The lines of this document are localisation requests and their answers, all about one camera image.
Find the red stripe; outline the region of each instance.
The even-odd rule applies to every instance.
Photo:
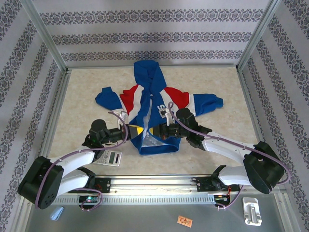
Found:
[[[134,93],[139,85],[133,86],[129,90],[124,90],[123,94],[120,94],[120,98],[123,102],[123,104],[126,107],[126,112],[129,115],[130,112],[133,110],[134,107]]]
[[[189,93],[181,92],[176,88],[166,87],[164,89],[173,102],[177,105],[178,109],[183,109],[189,104]]]

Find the patterned wallpaper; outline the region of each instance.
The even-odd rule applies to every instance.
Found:
[[[17,212],[17,187],[42,146],[61,73],[20,2],[0,4],[0,232],[4,232],[10,231]]]
[[[236,64],[268,0],[35,0],[68,67]]]
[[[308,9],[283,1],[243,70],[263,138],[292,172],[287,189],[301,231],[309,231]]]

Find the hood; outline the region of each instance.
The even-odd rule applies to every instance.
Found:
[[[136,84],[151,93],[161,92],[166,87],[159,63],[154,60],[141,60],[134,63]]]

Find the decorative border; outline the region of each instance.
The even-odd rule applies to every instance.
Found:
[[[144,60],[144,59],[238,59],[242,51],[141,51],[62,53],[64,61]]]
[[[297,141],[297,146],[301,150],[300,153],[303,155],[303,159],[309,169],[309,138],[307,137],[307,133],[304,132],[304,126],[301,124],[298,113],[295,112],[293,102],[290,100],[289,93],[285,89],[284,82],[282,81],[276,65],[263,40],[259,41],[256,49],[261,56],[263,64],[273,84],[274,90],[277,93],[283,112],[285,113],[286,119],[290,124],[292,134]]]
[[[7,92],[10,90],[12,81],[20,68],[21,62],[24,60],[26,52],[28,51],[35,34],[37,33],[31,20],[28,22],[21,37],[19,38],[9,61],[3,68],[0,76],[0,108],[5,100]]]
[[[309,7],[304,0],[285,0],[284,4],[294,16],[295,21],[309,40]]]
[[[257,22],[262,9],[172,9],[41,13],[45,25],[137,22]]]
[[[282,137],[282,133],[280,130],[280,127],[278,126],[277,118],[274,114],[273,108],[270,104],[269,98],[266,94],[266,90],[263,86],[263,83],[261,81],[260,74],[257,70],[257,67],[253,61],[253,58],[250,57],[247,66],[249,68],[250,74],[253,78],[253,82],[256,88],[256,91],[259,95],[259,99],[261,101],[262,107],[264,109],[265,116],[268,120],[268,125],[271,128],[272,137],[275,141],[275,144],[277,146],[277,150],[280,154],[282,162],[289,168],[291,171],[291,190],[293,190],[293,196],[296,199],[296,204],[298,205],[298,210],[300,214],[302,215],[302,219],[304,220],[304,225],[307,230],[309,230],[309,212],[308,212],[308,200],[305,198],[306,194],[304,190],[302,189],[302,185],[299,183],[299,177],[297,176],[297,172],[295,170],[295,166],[293,162],[291,161],[289,150],[287,149],[287,146],[285,144],[285,140]]]
[[[53,35],[56,45],[178,43],[178,42],[248,42],[251,32],[145,32]]]
[[[7,0],[0,10],[0,41],[2,41],[5,33],[10,28],[18,12],[22,8],[19,0]]]
[[[55,61],[53,61],[50,70],[48,72],[48,75],[46,77],[44,86],[42,88],[40,99],[37,102],[36,109],[33,113],[32,121],[30,122],[30,126],[27,132],[27,136],[25,138],[25,142],[22,145],[22,149],[20,151],[20,154],[18,156],[18,161],[16,163],[16,166],[14,168],[14,174],[12,175],[12,179],[9,183],[9,188],[7,189],[7,194],[5,195],[3,199],[2,209],[1,209],[1,220],[0,220],[0,231],[5,231],[5,226],[8,218],[11,215],[11,209],[12,205],[14,204],[16,200],[17,195],[17,188],[20,184],[22,177],[25,172],[26,164],[28,161],[29,153],[32,149],[33,141],[35,139],[35,135],[37,133],[41,117],[44,112],[44,108],[48,99],[48,95],[50,92],[50,89],[52,87],[55,74],[58,70],[58,66]]]
[[[298,84],[299,89],[301,90],[301,93],[305,97],[305,101],[307,101],[307,105],[309,106],[309,72],[306,70],[306,66],[297,54],[291,40],[275,15],[271,19],[268,28],[276,40],[277,45],[284,56],[285,62],[290,68],[291,73],[294,75],[294,79],[296,80],[296,83]]]
[[[24,116],[24,112],[27,108],[32,91],[35,87],[36,81],[39,78],[42,66],[48,54],[48,49],[43,43],[37,53],[37,56],[33,62],[32,68],[28,74],[26,82],[22,88],[16,107],[13,110],[12,118],[9,119],[6,131],[3,133],[0,144],[0,174],[5,166],[5,160],[11,152],[11,146],[15,140],[15,136],[19,129],[21,119]]]

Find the white bracket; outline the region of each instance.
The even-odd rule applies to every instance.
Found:
[[[260,226],[262,224],[262,219],[258,200],[252,197],[244,197],[242,198],[242,204],[246,224]]]
[[[128,118],[127,112],[126,111],[113,111],[115,114],[117,114],[125,123],[126,123],[126,119]],[[120,121],[120,119],[118,119],[117,121],[118,124],[118,129],[120,129],[120,125],[122,125],[122,122]]]
[[[167,123],[168,126],[170,125],[170,123],[174,122],[174,119],[173,119],[172,115],[170,114],[168,108],[163,108],[163,109],[159,110],[159,113],[160,113],[162,118],[166,117],[166,123]]]

